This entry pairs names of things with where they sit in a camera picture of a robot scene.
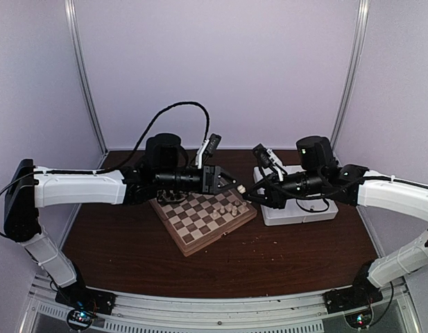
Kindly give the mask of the white chess piece handed over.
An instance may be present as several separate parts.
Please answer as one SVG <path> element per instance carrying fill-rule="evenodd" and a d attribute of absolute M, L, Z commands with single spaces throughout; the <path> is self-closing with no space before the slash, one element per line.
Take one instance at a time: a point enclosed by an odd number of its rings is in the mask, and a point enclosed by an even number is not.
<path fill-rule="evenodd" d="M 243 193 L 245 193 L 245 192 L 246 192 L 246 188 L 245 188 L 244 186 L 242 186 L 242 185 L 239 185 L 239 186 L 237 187 L 237 191 L 238 191 L 240 194 L 243 194 Z"/>

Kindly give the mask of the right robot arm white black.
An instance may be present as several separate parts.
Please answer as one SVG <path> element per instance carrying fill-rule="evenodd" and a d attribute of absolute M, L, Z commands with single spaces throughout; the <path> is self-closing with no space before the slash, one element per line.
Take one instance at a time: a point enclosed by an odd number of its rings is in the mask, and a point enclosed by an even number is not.
<path fill-rule="evenodd" d="M 340 166 L 326 137 L 299 139 L 301 172 L 283 171 L 277 155 L 261 144 L 252 150 L 262 179 L 242 192 L 244 199 L 282 209 L 296 200 L 332 200 L 351 206 L 378 207 L 428 222 L 428 185 L 385 176 L 365 166 Z M 374 291 L 396 278 L 428 266 L 428 229 L 390 255 L 364 264 L 347 299 L 362 306 Z"/>

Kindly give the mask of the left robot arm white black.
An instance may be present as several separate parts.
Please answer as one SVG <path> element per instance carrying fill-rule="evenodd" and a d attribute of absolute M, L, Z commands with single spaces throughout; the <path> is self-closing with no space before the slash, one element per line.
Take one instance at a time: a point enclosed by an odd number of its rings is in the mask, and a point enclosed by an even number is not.
<path fill-rule="evenodd" d="M 6 190 L 3 231 L 21 244 L 62 289 L 77 308 L 91 302 L 91 292 L 78 277 L 78 270 L 54 244 L 38 221 L 38 210 L 64 204 L 106 203 L 139 205 L 157 198 L 159 191 L 217 195 L 240 188 L 219 166 L 203 164 L 221 138 L 211 135 L 196 154 L 194 165 L 179 164 L 186 152 L 179 136 L 161 133 L 146 142 L 144 155 L 134 166 L 108 170 L 54 170 L 22 160 Z"/>

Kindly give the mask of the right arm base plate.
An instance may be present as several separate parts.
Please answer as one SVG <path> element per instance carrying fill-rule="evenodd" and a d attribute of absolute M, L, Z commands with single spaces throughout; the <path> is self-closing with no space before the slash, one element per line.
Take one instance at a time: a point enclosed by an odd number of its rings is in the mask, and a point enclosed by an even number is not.
<path fill-rule="evenodd" d="M 369 307 L 383 300 L 381 291 L 366 291 L 361 287 L 332 289 L 323 294 L 324 303 L 329 314 L 348 311 L 360 307 Z"/>

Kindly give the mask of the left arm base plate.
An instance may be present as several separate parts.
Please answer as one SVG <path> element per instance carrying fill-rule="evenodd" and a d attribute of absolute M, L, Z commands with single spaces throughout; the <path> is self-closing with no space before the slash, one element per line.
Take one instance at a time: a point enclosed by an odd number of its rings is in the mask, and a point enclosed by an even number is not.
<path fill-rule="evenodd" d="M 104 315 L 112 314 L 115 300 L 116 296 L 113 293 L 87 287 L 78 287 L 77 289 L 59 288 L 55 296 L 57 303 L 68 305 L 90 314 Z"/>

